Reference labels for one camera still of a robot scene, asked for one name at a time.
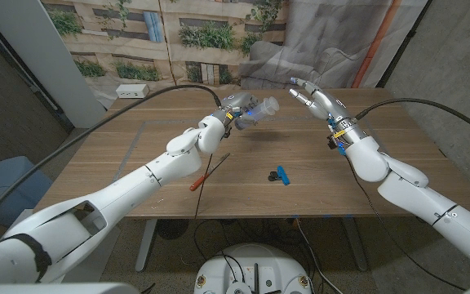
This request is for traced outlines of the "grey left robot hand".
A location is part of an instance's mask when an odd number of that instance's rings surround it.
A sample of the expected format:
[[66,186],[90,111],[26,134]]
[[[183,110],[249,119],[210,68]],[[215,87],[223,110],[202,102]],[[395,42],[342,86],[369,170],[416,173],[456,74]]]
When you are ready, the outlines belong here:
[[237,92],[223,98],[212,116],[218,118],[225,127],[234,123],[238,130],[243,130],[255,122],[250,111],[258,103],[258,99],[249,92]]

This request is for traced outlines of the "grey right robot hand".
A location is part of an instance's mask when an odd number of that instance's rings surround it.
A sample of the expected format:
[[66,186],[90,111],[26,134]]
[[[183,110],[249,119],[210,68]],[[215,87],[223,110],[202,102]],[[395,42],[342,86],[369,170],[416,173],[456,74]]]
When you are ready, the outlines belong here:
[[293,88],[289,90],[290,95],[303,104],[314,117],[327,122],[331,139],[336,145],[352,145],[367,137],[340,100],[310,81],[295,77],[290,80],[306,90],[311,97],[308,98]]

